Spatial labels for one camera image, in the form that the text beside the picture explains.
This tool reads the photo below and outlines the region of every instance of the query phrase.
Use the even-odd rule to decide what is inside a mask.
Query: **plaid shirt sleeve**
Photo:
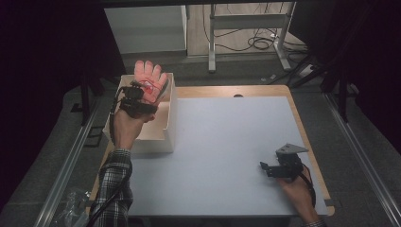
[[[99,171],[99,189],[91,207],[91,216],[94,214],[113,192],[123,179],[130,175],[131,152],[127,149],[117,149],[111,152]],[[113,202],[102,212],[94,226],[128,226],[128,210],[132,204],[132,192],[128,181]]]

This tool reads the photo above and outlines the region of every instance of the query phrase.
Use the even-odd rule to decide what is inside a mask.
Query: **floor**
[[[218,7],[221,7],[221,10],[227,9],[226,5]],[[280,7],[281,4],[271,6],[272,9],[279,9]],[[236,11],[235,6],[229,6],[228,9],[231,12]],[[191,10],[201,11],[201,6]],[[247,10],[259,11],[260,9],[258,5],[249,5]],[[196,37],[199,38],[204,37],[202,29],[194,32],[194,34],[197,34]],[[253,31],[244,36],[250,37],[252,35]],[[220,44],[230,45],[225,42],[221,41]],[[123,56],[124,63],[127,72],[132,72],[133,63],[136,59],[158,62],[167,72],[174,73],[177,86],[268,84],[272,82],[272,75],[281,78],[273,84],[285,84],[288,80],[285,77],[286,72],[282,70],[275,54],[265,53],[266,51],[264,53],[251,51],[243,55],[233,55],[234,51],[229,52],[225,48],[218,49],[218,53],[221,53],[217,59],[218,70],[215,74],[210,75],[207,72],[207,58],[204,57],[207,55],[207,47],[205,49],[204,44],[200,45],[203,47],[194,47],[191,50],[193,52],[190,52],[189,48],[192,47],[191,44],[188,44],[189,57],[180,54],[163,55],[162,57],[157,54],[129,55]],[[234,42],[231,46],[234,48],[244,47],[238,42]],[[319,88],[321,81],[322,78],[316,78],[300,88],[292,89],[291,93],[336,209],[333,216],[324,219],[329,226],[396,226],[389,220],[377,193],[373,190],[356,155],[348,144],[346,136],[333,116],[327,100],[321,93]],[[105,124],[115,94],[115,84],[104,79],[102,84],[106,88],[105,95],[101,97],[91,96],[92,103],[97,103],[96,107],[98,108],[93,119],[91,135],[98,133],[101,135],[99,129]],[[37,221],[38,215],[46,204],[46,199],[52,192],[53,183],[75,146],[77,135],[82,131],[80,126],[81,114],[71,112],[76,103],[80,103],[79,88],[71,90],[64,96],[63,109],[59,120],[39,157],[1,213],[0,226],[33,226]],[[399,206],[401,202],[400,155],[363,115],[353,97],[348,98],[347,107],[349,125],[365,149],[366,155],[375,167],[380,179],[387,186]],[[52,211],[54,213],[51,214],[49,222],[45,226],[48,226],[50,222],[52,222],[51,226],[57,226],[54,221],[58,218],[63,220],[62,211],[68,205],[67,195],[71,191],[92,190],[94,178],[107,142],[103,135],[84,140],[86,146],[82,145],[78,151],[77,162],[71,169],[71,175],[66,178],[65,190],[60,192],[60,202],[55,203]],[[208,219],[204,222],[200,219],[152,218],[149,222],[154,227],[224,226],[224,222],[218,219]],[[229,222],[231,226],[256,227],[267,226],[268,220],[265,218],[230,219]],[[289,226],[300,226],[300,224],[301,221],[298,218],[292,218]]]

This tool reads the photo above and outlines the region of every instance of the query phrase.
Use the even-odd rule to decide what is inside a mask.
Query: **person's arm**
[[[128,226],[127,213],[132,204],[130,182],[122,184],[131,175],[131,151],[118,148],[112,151],[99,171],[99,189],[91,207],[91,217],[100,212],[94,226]],[[113,193],[120,188],[116,198],[102,211]]]
[[[114,116],[115,147],[99,171],[99,189],[91,207],[91,217],[119,189],[116,198],[101,211],[95,226],[128,226],[127,214],[132,204],[129,176],[131,148],[142,126],[154,118],[153,114],[131,118],[122,110]]]
[[[308,169],[304,166],[304,175],[310,180]],[[289,183],[286,179],[276,179],[281,185],[289,200],[294,205],[298,215],[307,227],[324,227],[324,221],[319,218],[312,205],[312,198],[306,183],[300,177]]]
[[[160,65],[153,67],[150,61],[138,61],[135,64],[135,80],[143,84],[144,90],[140,102],[157,106],[163,98],[168,79],[165,73],[161,74],[161,69]],[[132,204],[129,181],[132,172],[131,149],[144,123],[154,118],[154,113],[138,113],[134,118],[121,109],[115,113],[115,150],[108,155],[99,171],[99,189],[91,207],[88,226],[128,226],[128,210]]]

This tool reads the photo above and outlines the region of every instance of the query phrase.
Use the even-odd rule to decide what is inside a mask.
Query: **gray floor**
[[[160,63],[165,71],[174,73],[177,86],[267,84],[270,82],[271,75],[285,74],[275,55],[218,56],[217,72],[211,75],[207,72],[206,58],[183,56],[161,58],[152,55],[143,57]],[[128,72],[132,72],[135,59],[135,56],[125,57]],[[321,80],[321,78],[314,79],[291,92],[332,202],[335,204],[335,214],[324,219],[329,226],[392,226],[319,90]],[[283,78],[275,84],[284,84],[286,81],[287,78]],[[109,81],[102,80],[102,83],[107,91],[99,98],[99,111],[93,123],[94,127],[100,128],[105,124],[116,89],[116,86]],[[73,105],[79,101],[79,88],[65,95],[59,121],[38,159],[5,206],[0,216],[0,226],[34,225],[66,155],[79,133],[81,115],[70,112]],[[347,107],[350,125],[399,205],[401,201],[400,155],[361,113],[352,98],[348,99]],[[87,139],[85,143],[95,142],[96,139]],[[107,140],[102,136],[97,148],[82,149],[61,202],[55,211],[55,217],[65,207],[66,195],[71,188],[92,190],[106,145]],[[201,224],[199,219],[157,218],[152,219],[151,222],[155,227],[200,226]],[[268,226],[268,221],[264,218],[232,219],[230,222],[231,226]],[[289,226],[299,226],[300,223],[298,218],[292,218]],[[202,226],[222,225],[217,220],[209,220]]]

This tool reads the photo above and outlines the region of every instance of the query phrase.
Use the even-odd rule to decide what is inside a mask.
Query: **hand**
[[[132,118],[125,111],[118,110],[114,115],[115,147],[132,149],[144,123],[153,119],[154,114],[141,114],[138,118]]]
[[[155,65],[147,61],[137,61],[135,64],[135,69],[133,70],[134,79],[144,85],[144,96],[143,101],[147,104],[152,104],[157,106],[160,99],[163,96],[163,92],[168,85],[167,74],[160,74],[162,67],[160,65]]]
[[[310,180],[310,173],[305,166],[303,173]],[[310,192],[302,178],[297,177],[292,183],[280,178],[277,178],[276,181],[283,188],[304,223],[308,224],[320,220],[312,205]]]

